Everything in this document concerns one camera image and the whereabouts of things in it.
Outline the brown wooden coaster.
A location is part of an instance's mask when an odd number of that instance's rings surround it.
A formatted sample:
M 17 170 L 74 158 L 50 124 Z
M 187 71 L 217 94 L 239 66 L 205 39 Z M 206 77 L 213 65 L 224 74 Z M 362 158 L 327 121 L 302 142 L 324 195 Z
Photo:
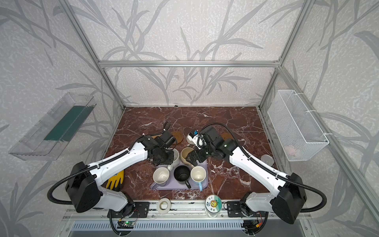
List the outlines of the brown wooden coaster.
M 174 136 L 174 138 L 176 139 L 177 143 L 180 144 L 183 142 L 184 140 L 184 136 L 181 132 L 179 131 L 173 131 L 171 132 L 171 134 Z

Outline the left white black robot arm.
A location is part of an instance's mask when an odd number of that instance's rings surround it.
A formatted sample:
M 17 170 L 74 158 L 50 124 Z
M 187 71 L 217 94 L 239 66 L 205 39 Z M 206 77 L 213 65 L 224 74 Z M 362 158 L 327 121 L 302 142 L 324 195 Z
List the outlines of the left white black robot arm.
M 71 174 L 58 181 L 47 192 L 49 201 L 55 204 L 73 205 L 76 212 L 90 209 L 108 209 L 122 216 L 135 209 L 132 198 L 102 185 L 117 173 L 144 160 L 155 166 L 170 165 L 174 160 L 171 148 L 177 139 L 169 132 L 159 135 L 142 135 L 130 147 L 98 162 L 76 164 Z

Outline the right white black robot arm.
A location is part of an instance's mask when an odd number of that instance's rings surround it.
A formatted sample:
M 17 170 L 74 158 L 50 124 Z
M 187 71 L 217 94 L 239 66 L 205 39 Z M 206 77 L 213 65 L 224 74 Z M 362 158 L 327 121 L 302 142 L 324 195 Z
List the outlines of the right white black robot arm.
M 327 197 L 322 191 L 303 184 L 295 173 L 288 175 L 267 165 L 243 148 L 235 137 L 223 139 L 214 125 L 208 124 L 187 135 L 187 141 L 196 149 L 187 155 L 186 161 L 197 166 L 209 157 L 222 159 L 259 181 L 268 192 L 247 193 L 240 201 L 245 215 L 271 212 L 294 224 L 299 213 L 315 212 L 326 205 Z

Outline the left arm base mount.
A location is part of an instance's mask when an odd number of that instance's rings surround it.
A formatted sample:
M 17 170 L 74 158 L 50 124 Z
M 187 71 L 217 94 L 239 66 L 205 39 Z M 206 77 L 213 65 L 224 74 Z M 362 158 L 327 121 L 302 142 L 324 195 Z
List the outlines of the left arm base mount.
M 150 203 L 148 201 L 137 201 L 133 204 L 127 204 L 121 211 L 110 210 L 108 218 L 147 218 Z

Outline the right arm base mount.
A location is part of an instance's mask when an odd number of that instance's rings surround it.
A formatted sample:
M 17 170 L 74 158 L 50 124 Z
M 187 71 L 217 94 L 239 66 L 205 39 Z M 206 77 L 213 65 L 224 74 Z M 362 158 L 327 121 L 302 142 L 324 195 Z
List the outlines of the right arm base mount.
M 240 205 L 239 201 L 227 201 L 224 209 L 229 218 L 249 218 L 249 217 L 267 217 L 268 213 L 264 211 L 253 212 L 246 205 Z

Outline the beige spiral woven coaster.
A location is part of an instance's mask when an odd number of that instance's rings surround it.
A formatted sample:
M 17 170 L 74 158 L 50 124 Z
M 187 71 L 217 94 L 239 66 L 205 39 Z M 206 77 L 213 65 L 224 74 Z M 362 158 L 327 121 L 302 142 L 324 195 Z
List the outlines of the beige spiral woven coaster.
M 186 136 L 186 140 L 190 145 L 195 145 L 190 133 Z

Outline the amber brown coaster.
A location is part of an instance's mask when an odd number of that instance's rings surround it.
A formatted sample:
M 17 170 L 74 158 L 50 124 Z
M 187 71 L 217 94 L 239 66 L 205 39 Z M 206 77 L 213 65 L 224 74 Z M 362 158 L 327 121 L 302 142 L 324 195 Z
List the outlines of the amber brown coaster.
M 222 133 L 221 137 L 223 138 L 224 141 L 226 141 L 228 139 L 234 140 L 234 137 L 230 133 Z

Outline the beige mug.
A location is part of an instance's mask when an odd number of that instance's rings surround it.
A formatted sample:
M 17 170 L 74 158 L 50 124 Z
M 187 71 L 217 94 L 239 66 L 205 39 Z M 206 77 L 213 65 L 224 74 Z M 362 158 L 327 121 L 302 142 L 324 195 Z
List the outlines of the beige mug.
M 187 166 L 191 166 L 191 167 L 193 167 L 193 165 L 192 165 L 190 162 L 186 161 L 186 158 L 187 158 L 188 154 L 189 154 L 190 152 L 192 152 L 192 151 L 193 151 L 193 148 L 186 147 L 186 148 L 184 148 L 184 149 L 181 151 L 181 153 L 180 153 L 180 159 L 181 159 L 181 162 L 182 162 L 183 164 L 185 164 L 185 165 L 187 165 Z

